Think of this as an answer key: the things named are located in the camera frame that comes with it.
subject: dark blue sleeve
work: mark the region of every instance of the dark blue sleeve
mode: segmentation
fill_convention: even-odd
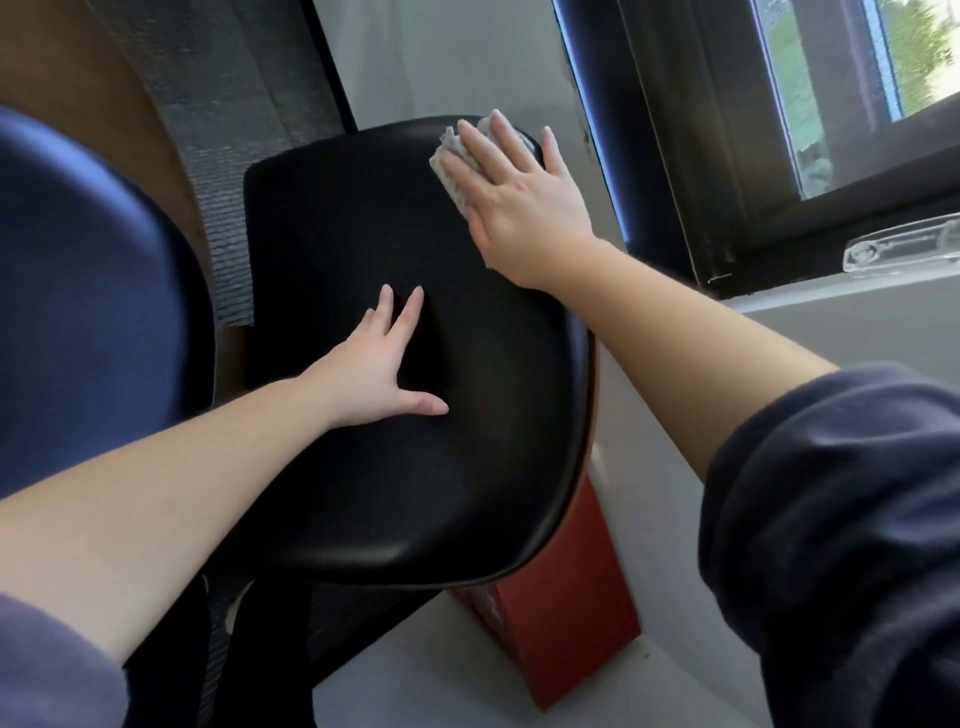
[[[123,670],[65,624],[0,595],[0,725],[120,728]]]
[[[824,376],[717,454],[700,566],[777,726],[960,725],[960,396]]]

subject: wipe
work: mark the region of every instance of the wipe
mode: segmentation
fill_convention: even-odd
[[[490,117],[485,116],[477,122],[477,131],[489,139],[491,142],[496,144],[498,148],[500,143],[496,140],[496,137],[493,135],[490,129]],[[523,140],[523,143],[527,145],[532,153],[536,153],[534,145],[530,142],[523,133],[521,133],[520,138]],[[457,206],[457,209],[460,210],[460,214],[464,217],[467,216],[467,199],[464,197],[463,190],[460,189],[460,185],[457,184],[454,180],[446,174],[446,170],[440,164],[440,155],[444,150],[452,152],[457,157],[465,161],[471,169],[479,174],[483,175],[487,180],[490,177],[487,176],[487,173],[483,171],[480,167],[480,162],[469,152],[467,147],[464,146],[464,142],[461,140],[460,135],[453,131],[453,127],[447,127],[444,135],[440,137],[440,146],[437,147],[437,151],[434,152],[433,157],[430,158],[430,167],[436,173],[437,177],[440,178],[440,182],[443,183],[446,193],[450,196],[450,199],[453,200],[453,204]]]

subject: person's left hand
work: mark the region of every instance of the person's left hand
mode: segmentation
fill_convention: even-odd
[[[418,286],[391,327],[394,291],[389,285],[383,286],[376,310],[368,308],[347,341],[300,375],[330,408],[332,426],[364,425],[394,415],[445,415],[449,411],[439,397],[408,392],[396,385],[396,372],[422,308],[423,289]]]

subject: window glass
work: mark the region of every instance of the window glass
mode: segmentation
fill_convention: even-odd
[[[754,0],[805,198],[960,141],[890,133],[960,91],[960,0]]]

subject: window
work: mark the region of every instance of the window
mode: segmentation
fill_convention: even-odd
[[[960,0],[620,0],[698,281],[960,210]]]

